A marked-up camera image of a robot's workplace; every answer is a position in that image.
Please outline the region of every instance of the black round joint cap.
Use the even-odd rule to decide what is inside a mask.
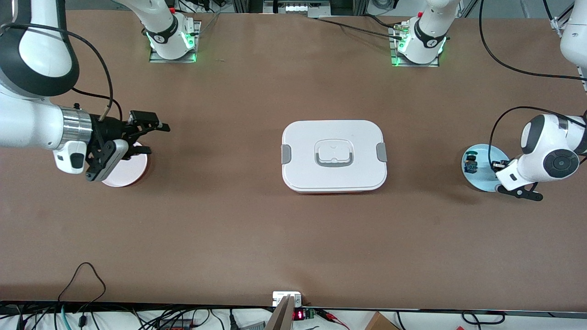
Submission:
[[[551,177],[562,179],[568,177],[579,167],[579,157],[567,149],[558,149],[544,157],[544,170]]]

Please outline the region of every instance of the light blue plate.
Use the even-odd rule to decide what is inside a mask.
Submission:
[[[495,191],[495,188],[500,185],[500,181],[497,180],[495,172],[490,167],[487,159],[487,150],[489,144],[476,144],[463,154],[463,160],[461,161],[461,171],[465,175],[465,179],[469,181],[475,188],[483,191]],[[476,173],[465,173],[465,160],[467,159],[467,152],[476,151],[477,157],[477,172]],[[506,154],[495,146],[491,146],[491,160],[509,160],[510,158]]]

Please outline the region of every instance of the white floor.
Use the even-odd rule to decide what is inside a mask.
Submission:
[[[215,314],[220,317],[224,323],[225,330],[230,330],[228,319],[229,312],[227,309],[215,309]],[[337,318],[346,323],[350,330],[364,330],[365,326],[373,316],[374,312],[368,311],[337,311],[330,310]],[[235,309],[233,311],[239,327],[245,327],[262,321],[268,321],[271,313],[263,309]],[[161,315],[161,311],[140,312],[143,319],[153,319]],[[396,324],[399,328],[397,316],[394,312],[383,312],[386,318]],[[191,317],[192,313],[187,313],[186,318]],[[201,323],[207,315],[206,310],[198,310],[195,314],[194,323]],[[67,314],[68,323],[73,330],[78,330],[77,320],[80,314]],[[92,318],[87,314],[87,325],[84,330],[97,330]],[[100,330],[138,330],[140,328],[137,318],[126,312],[96,312],[96,321]],[[402,312],[402,321],[406,330],[456,330],[462,326],[465,330],[478,330],[476,326],[469,325],[461,319],[460,314],[440,314],[440,313],[416,313]],[[480,321],[495,321],[498,316],[478,316]],[[11,317],[0,320],[0,329],[16,329],[17,317]],[[67,330],[61,319],[57,315],[58,330]],[[34,324],[34,317],[28,322],[26,330],[30,330]],[[305,321],[295,321],[293,330],[307,330],[318,326],[316,330],[345,330],[340,325],[326,322],[321,318],[307,319]],[[37,326],[38,330],[55,330],[53,324],[53,315],[46,315]],[[222,330],[222,326],[216,318],[210,316],[208,321],[199,327],[200,330]],[[570,318],[546,318],[535,316],[506,316],[505,322],[499,325],[483,325],[482,330],[514,330],[514,329],[531,329],[531,330],[579,330],[587,329],[587,319],[570,319]]]

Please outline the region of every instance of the round plate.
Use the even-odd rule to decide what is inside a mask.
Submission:
[[[476,144],[463,154],[463,159],[461,161],[461,171],[465,175],[465,179],[469,181],[475,188],[483,190],[483,191],[495,191],[495,188],[499,186],[501,183],[495,176],[495,172],[491,169],[489,165],[489,161],[487,159],[487,150],[489,144]],[[467,153],[470,151],[477,152],[477,172],[476,173],[466,173],[465,172],[465,160],[467,159]],[[491,146],[491,160],[492,161],[500,161],[500,160],[509,160],[508,156],[501,151],[500,149],[496,148],[495,146]]]
[[[148,160],[146,154],[138,154],[129,160],[121,160],[102,183],[115,188],[130,186],[143,176]]]

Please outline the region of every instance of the brown tabletop surface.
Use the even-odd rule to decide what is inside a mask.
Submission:
[[[385,32],[365,17],[335,19]],[[587,311],[586,172],[541,183],[536,203],[476,191],[460,169],[503,111],[579,115],[585,92],[501,67],[476,20],[454,22],[440,68],[394,68],[385,38],[298,15],[220,15],[190,65],[149,64],[131,12],[68,12],[68,28],[104,56],[125,115],[156,112],[172,131],[141,139],[151,167],[128,188],[62,173],[46,150],[1,149],[1,299],[56,299],[90,261],[107,284],[102,301],[267,305],[290,289],[314,306]],[[546,20],[488,19],[485,32],[511,65],[577,75]],[[107,93],[98,60],[73,43],[77,87]],[[93,113],[105,104],[73,92],[52,100]],[[495,145],[520,153],[536,114],[508,115]],[[320,119],[379,125],[389,157],[380,189],[287,188],[283,129]],[[99,292],[85,268],[64,299]]]

